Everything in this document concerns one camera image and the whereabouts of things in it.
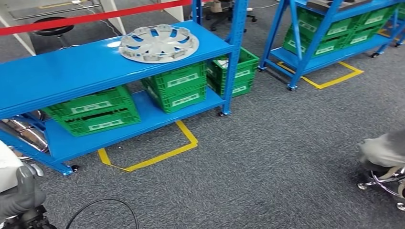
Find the chrome chair base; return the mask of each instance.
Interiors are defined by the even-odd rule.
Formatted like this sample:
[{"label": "chrome chair base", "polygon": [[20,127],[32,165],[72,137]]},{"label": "chrome chair base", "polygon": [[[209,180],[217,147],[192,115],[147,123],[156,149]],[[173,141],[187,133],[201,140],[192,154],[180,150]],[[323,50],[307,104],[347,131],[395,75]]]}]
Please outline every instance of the chrome chair base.
[{"label": "chrome chair base", "polygon": [[[370,186],[378,185],[386,192],[390,193],[391,195],[399,198],[405,198],[403,193],[405,189],[405,167],[393,167],[388,171],[385,175],[381,177],[377,177],[373,171],[371,171],[371,181],[367,183],[357,183],[357,187],[361,190],[366,190]],[[398,184],[398,190],[393,191],[386,187],[385,183],[396,182]],[[404,203],[397,203],[396,207],[401,210],[405,211],[405,204]]]}]

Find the red barrier tape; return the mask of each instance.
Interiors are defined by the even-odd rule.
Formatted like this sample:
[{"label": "red barrier tape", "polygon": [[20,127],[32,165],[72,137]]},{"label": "red barrier tape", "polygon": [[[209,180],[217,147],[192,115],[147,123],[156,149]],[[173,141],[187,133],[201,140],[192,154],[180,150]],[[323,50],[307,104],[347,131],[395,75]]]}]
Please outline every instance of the red barrier tape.
[{"label": "red barrier tape", "polygon": [[138,6],[138,7],[134,7],[134,8],[112,11],[112,12],[107,12],[107,13],[98,13],[98,14],[93,14],[93,15],[78,16],[78,17],[74,17],[74,18],[66,18],[66,19],[59,19],[59,20],[54,20],[54,21],[44,21],[44,22],[39,22],[39,23],[5,27],[5,28],[0,28],[0,36],[10,35],[13,33],[20,33],[20,32],[43,30],[43,29],[48,29],[48,28],[56,28],[56,27],[91,22],[91,21],[105,20],[108,18],[116,18],[116,17],[136,14],[136,13],[142,13],[142,12],[148,12],[148,11],[154,11],[154,10],[162,10],[165,8],[189,5],[189,4],[191,4],[191,0],[177,0],[177,1],[170,1],[170,2],[165,2],[165,3]]}]

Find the blue shelf frame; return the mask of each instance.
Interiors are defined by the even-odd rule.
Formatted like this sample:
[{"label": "blue shelf frame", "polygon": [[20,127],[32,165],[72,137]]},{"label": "blue shelf frame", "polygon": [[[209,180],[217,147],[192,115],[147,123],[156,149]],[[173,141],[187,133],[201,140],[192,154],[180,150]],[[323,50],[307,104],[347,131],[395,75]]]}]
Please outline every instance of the blue shelf frame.
[{"label": "blue shelf frame", "polygon": [[[0,119],[23,118],[43,130],[50,152],[47,154],[38,151],[21,138],[2,129],[0,129],[1,141],[9,146],[14,146],[24,155],[30,156],[66,176],[73,173],[72,168],[65,164],[66,161],[99,148],[124,141],[215,107],[222,106],[223,114],[229,115],[231,113],[232,85],[239,59],[248,0],[238,0],[234,5],[234,18],[226,41],[201,26],[203,18],[201,3],[201,0],[193,0],[192,21],[175,24],[190,29],[200,40],[200,47],[195,54],[177,62],[145,64],[129,61],[117,52],[120,37],[115,37],[30,58],[0,63],[0,72],[7,76],[3,83],[9,85],[0,91]],[[229,66],[223,98],[207,88],[207,99],[204,102],[185,107],[172,114],[166,114],[155,106],[145,91],[138,92],[133,94],[133,100],[139,109],[142,120],[139,124],[83,137],[73,137],[54,120],[43,122],[29,113],[46,106],[224,54],[229,57]],[[88,66],[82,64],[82,61],[76,61],[78,58],[91,61],[92,65]],[[44,87],[45,89],[42,91],[37,90],[37,88]],[[24,88],[24,92],[20,92],[18,88]]]},{"label": "blue shelf frame", "polygon": [[[380,48],[376,51],[375,56],[382,54],[384,50],[387,48],[387,46],[393,41],[393,39],[405,28],[405,22],[403,22],[399,24],[391,32],[391,36],[389,38],[376,35],[375,37],[373,37],[373,39],[364,42],[362,44],[350,46],[336,52],[322,55],[321,57],[312,58],[322,37],[324,36],[324,34],[326,33],[326,31],[333,22],[354,17],[387,6],[391,6],[400,2],[405,2],[405,0],[372,0],[371,2],[368,2],[366,4],[357,7],[353,7],[348,10],[338,11],[338,8],[342,3],[342,1],[343,0],[334,0],[329,10],[327,10],[326,12],[321,12],[312,8],[308,8],[306,6],[307,3],[306,0],[281,0],[277,8],[276,14],[274,16],[273,24],[271,25],[270,33],[268,35],[267,42],[264,48],[265,51],[260,60],[258,68],[260,70],[265,70],[266,67],[270,65],[273,68],[284,73],[285,75],[290,77],[290,82],[287,84],[287,87],[289,90],[293,91],[297,89],[297,82],[299,81],[300,77],[304,74],[308,74],[312,71],[345,60],[347,58],[365,52],[369,49],[373,49],[377,46],[380,46]],[[291,21],[294,31],[295,43],[297,47],[297,54],[293,54],[284,49],[283,47],[272,49],[275,36],[277,34],[277,30],[281,23],[282,16],[288,6],[290,6],[291,10]],[[301,47],[301,39],[298,27],[297,7],[302,7],[325,16],[319,28],[317,29],[312,39],[312,42],[309,45],[305,54],[303,54],[301,52],[301,49],[299,48]],[[275,58],[280,61],[283,61],[285,65],[295,70],[295,73],[288,72],[284,68],[280,67],[279,65],[271,61],[270,58]]]}]

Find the yellow tape marking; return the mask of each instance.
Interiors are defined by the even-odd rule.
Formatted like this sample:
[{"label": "yellow tape marking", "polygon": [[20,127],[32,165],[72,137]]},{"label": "yellow tape marking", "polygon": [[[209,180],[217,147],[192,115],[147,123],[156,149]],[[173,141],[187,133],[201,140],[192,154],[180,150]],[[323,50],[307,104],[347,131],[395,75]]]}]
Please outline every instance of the yellow tape marking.
[{"label": "yellow tape marking", "polygon": [[167,159],[167,158],[169,158],[171,156],[174,156],[174,155],[180,154],[182,152],[185,152],[187,150],[190,150],[192,148],[195,148],[197,146],[197,144],[198,144],[198,140],[195,138],[195,136],[191,133],[191,131],[186,127],[186,125],[182,121],[177,121],[176,124],[181,129],[183,134],[187,137],[187,139],[190,141],[189,144],[187,144],[185,146],[182,146],[180,148],[177,148],[175,150],[172,150],[170,152],[167,152],[165,154],[156,156],[156,157],[151,158],[149,160],[140,162],[140,163],[135,164],[133,166],[127,167],[127,168],[121,168],[121,167],[118,167],[118,166],[115,166],[115,165],[111,164],[111,161],[110,161],[110,158],[108,158],[106,149],[101,148],[101,149],[99,149],[97,151],[98,155],[100,156],[101,162],[103,162],[106,165],[125,170],[127,172],[132,172],[132,171],[134,171],[136,169],[153,165],[153,164],[155,164],[157,162],[160,162],[160,161],[162,161],[164,159]]},{"label": "yellow tape marking", "polygon": [[380,29],[380,31],[378,31],[378,34],[380,34],[381,36],[384,36],[384,37],[390,37],[390,35],[389,34],[387,34],[387,33],[385,33],[386,31],[388,31],[388,30],[386,30],[386,29]]},{"label": "yellow tape marking", "polygon": [[[362,71],[362,70],[360,70],[360,69],[357,69],[357,68],[355,68],[355,67],[353,67],[353,66],[351,66],[351,65],[348,65],[348,64],[346,64],[346,63],[344,63],[344,62],[341,62],[341,61],[340,61],[340,62],[338,62],[338,63],[341,64],[341,65],[343,65],[344,67],[346,67],[346,68],[352,70],[353,72],[352,72],[352,73],[349,73],[349,74],[347,74],[347,75],[344,75],[344,76],[342,76],[342,77],[340,77],[340,78],[337,78],[337,79],[335,79],[335,80],[331,80],[331,81],[328,81],[328,82],[322,83],[322,84],[317,84],[317,83],[315,83],[314,81],[308,79],[308,78],[305,77],[305,76],[301,76],[301,79],[303,79],[305,82],[311,84],[312,86],[314,86],[314,87],[316,87],[316,88],[318,88],[318,89],[323,89],[323,88],[325,88],[325,87],[329,87],[329,86],[335,85],[335,84],[337,84],[337,83],[343,82],[343,81],[345,81],[345,80],[348,80],[348,79],[350,79],[350,78],[353,78],[353,77],[355,77],[355,76],[357,76],[357,75],[360,75],[360,74],[362,74],[362,73],[364,72],[364,71]],[[291,73],[295,73],[294,70],[288,68],[287,66],[285,66],[285,65],[283,65],[283,64],[284,64],[284,62],[281,62],[281,61],[277,63],[278,66],[284,68],[285,70],[287,70],[287,71],[289,71],[289,72],[291,72]]]}]

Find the shelf board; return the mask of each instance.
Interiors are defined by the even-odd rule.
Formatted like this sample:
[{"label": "shelf board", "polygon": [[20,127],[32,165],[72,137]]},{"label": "shelf board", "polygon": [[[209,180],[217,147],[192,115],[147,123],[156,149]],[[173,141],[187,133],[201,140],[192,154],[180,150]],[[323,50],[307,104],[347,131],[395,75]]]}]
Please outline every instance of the shelf board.
[{"label": "shelf board", "polygon": [[166,114],[151,101],[145,91],[135,93],[133,99],[141,123],[82,137],[73,137],[57,122],[49,120],[45,126],[51,155],[56,162],[68,161],[224,104],[224,100],[208,87],[206,95],[207,99],[204,102]]},{"label": "shelf board", "polygon": [[[303,74],[308,74],[333,63],[345,60],[349,57],[358,55],[374,47],[386,44],[389,41],[389,38],[377,34],[367,42],[363,42],[361,44],[353,45],[338,50],[336,52],[331,52],[329,54],[312,58],[308,62]],[[270,52],[270,56],[274,56],[280,61],[283,61],[286,65],[292,67],[293,69],[296,69],[298,66],[298,57],[294,53],[284,49],[283,47],[273,49]]]},{"label": "shelf board", "polygon": [[136,81],[232,51],[193,21],[174,24],[189,29],[200,41],[198,50],[183,60],[148,64],[118,53],[121,37],[88,43],[12,62],[0,63],[0,119],[61,103],[110,87]]},{"label": "shelf board", "polygon": [[[325,15],[326,12],[319,11],[317,9],[312,9],[307,7],[307,0],[295,0],[296,4],[305,9],[314,11],[316,13]],[[333,21],[340,21],[346,18],[351,18],[360,14],[364,14],[373,10],[381,9],[387,6],[391,6],[398,3],[398,0],[372,0],[371,2],[347,9],[342,10],[334,15]]]}]

